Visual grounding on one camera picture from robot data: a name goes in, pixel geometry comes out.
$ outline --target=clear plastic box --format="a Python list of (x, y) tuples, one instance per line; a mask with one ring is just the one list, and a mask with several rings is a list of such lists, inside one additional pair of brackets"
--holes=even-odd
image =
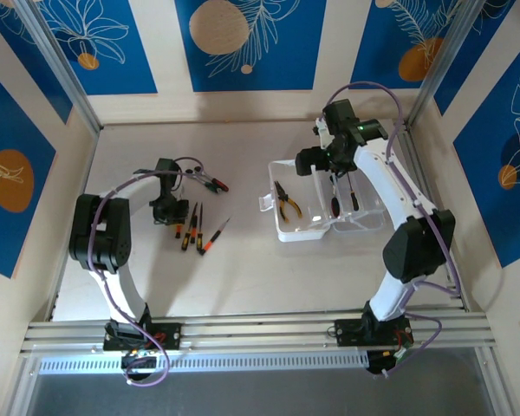
[[(316, 240), (323, 237), (333, 226), (340, 233), (355, 234), (377, 231), (386, 220), (386, 210), (372, 184), (360, 171), (349, 174), (359, 209), (354, 210), (350, 185), (347, 177), (338, 179), (335, 196), (339, 201), (340, 214), (336, 218), (331, 212), (331, 198), (334, 187), (330, 181), (331, 172), (317, 172), (313, 169), (310, 176), (298, 176), (294, 160), (278, 160), (268, 165), (270, 174), (270, 193), (260, 198), (260, 210), (274, 209), (276, 229), (283, 242)], [(285, 223), (279, 214), (279, 199), (274, 186), (278, 180), (289, 197), (295, 200), (302, 211), (298, 218), (295, 210), (285, 204), (289, 222)]]

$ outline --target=white work surface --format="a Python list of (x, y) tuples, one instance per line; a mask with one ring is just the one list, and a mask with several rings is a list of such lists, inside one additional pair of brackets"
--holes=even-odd
[[(384, 125), (390, 131), (390, 122)], [(154, 168), (158, 158), (181, 156), (201, 159), (209, 174), (230, 187), (228, 193), (215, 195), (196, 181), (184, 180), (191, 208), (204, 202), (205, 242), (231, 216), (203, 257), (194, 245), (182, 252), (174, 229), (153, 223), (151, 208), (132, 217), (129, 265), (153, 316), (357, 309), (370, 299), (385, 273), (381, 252), (393, 233), (389, 219), (375, 233), (344, 237), (330, 231), (317, 241), (281, 243), (274, 212), (259, 211), (258, 197), (270, 191), (268, 164), (294, 159), (304, 147), (319, 144), (312, 126), (309, 121), (172, 124), (107, 127), (102, 132), (87, 193), (108, 191), (137, 169)], [(184, 169), (195, 165), (182, 163)], [(291, 197), (301, 204), (299, 195)], [(430, 280), (447, 283), (443, 270)], [(410, 304), (451, 302), (437, 290), (421, 289)], [(54, 320), (108, 317), (97, 283), (69, 259)]]

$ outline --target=wall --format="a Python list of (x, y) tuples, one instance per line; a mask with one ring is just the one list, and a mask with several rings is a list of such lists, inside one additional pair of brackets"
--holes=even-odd
[[(1, 407), (27, 325), (33, 319), (42, 319), (62, 264), (75, 198), (87, 171), (94, 138), (75, 110), (64, 123), (1, 35), (0, 83), (55, 150), (40, 200), (35, 201), (38, 205), (21, 256), (11, 276), (0, 273)], [(14, 111), (11, 114), (4, 123), (14, 126), (20, 120), (13, 115)], [(33, 166), (35, 176), (38, 167)], [(8, 246), (7, 237), (0, 235), (4, 250)]]
[[(492, 185), (483, 190), (478, 189), (475, 182), (469, 183), (465, 174), (469, 172), (471, 163), (481, 161), (484, 166), (495, 166), (498, 163), (500, 155), (489, 159), (488, 149), (496, 140), (505, 141), (505, 137), (494, 126), (496, 120), (507, 119), (512, 126), (512, 114), (510, 111), (503, 111), (503, 107), (497, 107), (497, 111), (487, 114), (485, 122), (474, 126), (476, 132), (473, 137), (464, 137), (465, 128), (471, 124), (470, 120), (475, 117), (474, 114), (488, 94), (491, 91), (497, 93), (494, 87), (519, 52), (520, 0), (517, 0), (444, 115), (441, 116), (437, 105), (432, 102), (413, 133), (426, 169), (431, 173), (438, 190), (440, 203), (450, 208), (456, 216), (457, 229), (453, 249), (465, 281), (466, 292), (472, 298), (474, 308), (481, 308), (488, 315), (497, 339), (500, 359), (520, 406), (520, 258), (509, 263), (501, 261), (497, 256), (497, 253), (501, 253), (500, 246), (497, 241), (491, 241), (482, 218), (482, 215), (486, 216), (486, 207), (481, 202), (478, 206), (474, 197), (475, 193), (480, 192), (501, 195), (500, 192), (507, 191), (499, 187), (497, 181), (500, 179), (500, 165), (492, 170)], [(508, 91), (505, 90), (509, 98), (505, 98), (503, 104), (498, 103), (498, 106), (506, 106), (506, 110), (510, 110), (515, 87), (516, 83), (509, 86)], [(468, 140), (475, 146), (474, 152), (468, 154), (468, 158), (463, 153), (457, 153), (455, 146), (460, 148), (458, 142), (454, 143), (457, 137), (462, 137), (462, 140)], [(506, 198), (496, 201), (496, 223), (508, 224), (512, 220), (507, 218), (511, 205), (520, 204), (514, 199), (514, 192), (520, 192), (520, 185), (512, 187), (508, 192), (505, 193)], [(506, 232), (516, 235), (517, 230), (509, 228)], [(520, 240), (515, 238), (513, 243), (520, 243)]]
[[(351, 80), (385, 83), (408, 112), (455, 4), (45, 0), (38, 7), (108, 124), (312, 119)], [(78, 29), (97, 16), (111, 20)], [(396, 115), (380, 91), (348, 96), (359, 116)]]

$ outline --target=purple cable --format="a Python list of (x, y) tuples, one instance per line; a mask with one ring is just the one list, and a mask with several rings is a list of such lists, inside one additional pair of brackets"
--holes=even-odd
[[(192, 157), (178, 158), (178, 159), (176, 159), (176, 161), (183, 160), (183, 159), (194, 160), (195, 162), (199, 163), (202, 167), (204, 167), (203, 163), (200, 160), (192, 158)], [(109, 288), (109, 286), (107, 284), (106, 276), (104, 275), (104, 273), (101, 270), (96, 269), (96, 267), (94, 266), (94, 263), (92, 261), (94, 240), (96, 239), (96, 230), (98, 228), (98, 223), (99, 223), (99, 220), (100, 220), (100, 217), (101, 217), (101, 214), (102, 214), (102, 210), (104, 209), (104, 206), (106, 205), (106, 202), (109, 199), (111, 199), (119, 191), (127, 188), (128, 186), (134, 184), (135, 182), (139, 182), (142, 179), (150, 178), (151, 176), (167, 175), (167, 174), (186, 176), (188, 178), (194, 178), (195, 177), (194, 173), (175, 172), (175, 171), (153, 171), (153, 172), (144, 173), (144, 174), (142, 174), (140, 176), (135, 176), (135, 177), (129, 179), (127, 182), (124, 182), (123, 184), (117, 186), (115, 189), (110, 191), (105, 197), (103, 197), (102, 201), (99, 203), (98, 208), (96, 209), (96, 213), (94, 215), (93, 223), (92, 223), (91, 230), (90, 230), (90, 236), (89, 236), (89, 240), (88, 240), (88, 249), (87, 249), (87, 257), (89, 259), (88, 260), (88, 267), (91, 269), (91, 271), (96, 273), (100, 277), (100, 279), (102, 280), (102, 283), (104, 284), (104, 292), (106, 293), (108, 301), (112, 304), (114, 309), (121, 316), (123, 316), (123, 318), (129, 323), (129, 325), (131, 325), (131, 327), (133, 327), (134, 329), (139, 331), (144, 337), (148, 338), (166, 358), (166, 370), (164, 370), (162, 375), (158, 379), (156, 379), (156, 380), (145, 382), (145, 383), (135, 383), (134, 381), (132, 381), (129, 378), (129, 370), (131, 369), (130, 367), (134, 367), (134, 366), (128, 367), (126, 369), (126, 372), (123, 375), (126, 378), (128, 384), (130, 384), (131, 386), (136, 386), (136, 387), (152, 387), (152, 386), (156, 386), (159, 383), (161, 383), (167, 377), (167, 374), (170, 371), (170, 367), (171, 367), (170, 358), (167, 355), (166, 350), (162, 347), (162, 345), (150, 333), (148, 333), (146, 330), (141, 328), (139, 326), (139, 324), (131, 316), (129, 316), (126, 312), (124, 312), (120, 308), (120, 306), (115, 302), (114, 298), (112, 297), (112, 292), (110, 291), (110, 288)]]
[[(331, 97), (329, 98), (328, 103), (326, 104), (326, 106), (331, 104), (333, 102), (333, 100), (335, 99), (335, 97), (341, 91), (344, 91), (345, 89), (349, 89), (351, 87), (358, 87), (360, 85), (368, 85), (368, 86), (371, 86), (371, 87), (377, 87), (379, 89), (382, 89), (387, 94), (389, 94), (389, 96), (393, 99), (393, 101), (395, 102), (395, 105), (397, 106), (397, 110), (399, 112), (399, 115), (398, 115), (397, 121), (395, 122), (395, 124), (393, 126), (393, 131), (389, 135), (389, 140), (387, 142), (387, 148), (386, 148), (386, 160), (387, 160), (387, 163), (389, 164), (389, 166), (391, 167), (391, 170), (393, 171), (393, 174), (395, 175), (397, 180), (406, 189), (406, 193), (408, 193), (408, 196), (412, 199), (412, 201), (416, 201), (418, 199), (418, 197), (416, 196), (416, 193), (410, 187), (410, 185), (408, 184), (406, 179), (402, 176), (402, 174), (400, 173), (399, 169), (397, 168), (397, 166), (394, 164), (393, 160), (391, 159), (391, 151), (393, 149), (393, 143), (394, 143), (395, 139), (397, 138), (397, 136), (399, 135), (400, 126), (401, 126), (401, 124), (403, 123), (403, 120), (404, 120), (404, 113), (403, 113), (402, 104), (400, 103), (399, 97), (397, 97), (397, 95), (391, 89), (387, 88), (384, 85), (379, 84), (378, 82), (357, 81), (357, 82), (351, 82), (351, 83), (349, 83), (349, 84), (339, 88), (337, 91), (335, 91), (334, 94), (331, 95)], [(438, 285), (436, 283), (431, 283), (431, 282), (418, 282), (418, 283), (415, 283), (415, 285), (417, 286), (418, 284), (423, 284), (423, 285), (425, 285), (427, 287), (431, 287), (431, 288), (442, 290), (442, 291), (444, 291), (445, 293), (447, 293), (449, 295), (460, 296), (460, 278), (458, 277), (457, 268), (454, 265), (454, 263), (452, 262), (451, 254), (449, 253), (449, 249), (446, 246), (445, 240), (441, 236), (441, 233), (439, 232), (439, 230), (437, 228), (437, 225), (433, 222), (432, 218), (427, 213), (427, 211), (424, 209), (424, 207), (422, 205), (417, 205), (416, 208), (418, 209), (418, 211), (426, 219), (427, 223), (429, 224), (430, 228), (433, 231), (433, 234), (435, 235), (435, 238), (437, 239), (437, 242), (439, 244), (439, 248), (441, 249), (441, 251), (443, 251), (443, 255), (445, 256), (445, 260), (446, 260), (446, 262), (447, 262), (447, 264), (449, 266), (449, 270), (451, 271), (452, 279), (454, 280), (454, 283), (455, 283), (455, 286), (456, 286), (456, 288), (455, 288), (456, 290), (454, 290), (454, 291), (453, 290), (449, 290), (448, 288), (444, 288), (443, 286), (440, 286), (440, 285)], [(401, 303), (403, 308), (406, 306), (406, 304), (408, 303), (408, 301), (412, 297), (414, 291), (415, 291), (415, 288), (414, 289), (410, 289), (406, 293), (406, 296), (405, 296), (403, 302)], [(394, 373), (399, 368), (401, 368), (402, 365), (406, 361), (410, 360), (411, 358), (413, 358), (414, 356), (419, 354), (421, 351), (426, 349), (426, 347), (430, 343), (432, 343), (435, 340), (435, 338), (437, 338), (437, 336), (441, 332), (441, 329), (443, 328), (443, 324), (441, 323), (441, 321), (439, 319), (431, 318), (430, 316), (416, 315), (416, 314), (411, 314), (411, 313), (408, 313), (408, 312), (405, 313), (405, 316), (410, 316), (410, 317), (412, 317), (414, 319), (426, 319), (428, 321), (434, 321), (434, 322), (436, 322), (438, 324), (438, 328), (435, 331), (435, 333), (426, 342), (424, 342), (422, 345), (420, 345), (419, 348), (412, 355), (410, 355), (409, 357), (405, 358), (398, 366), (395, 366), (394, 368), (392, 368), (391, 370), (386, 372), (385, 373), (386, 377), (388, 377), (390, 374)]]

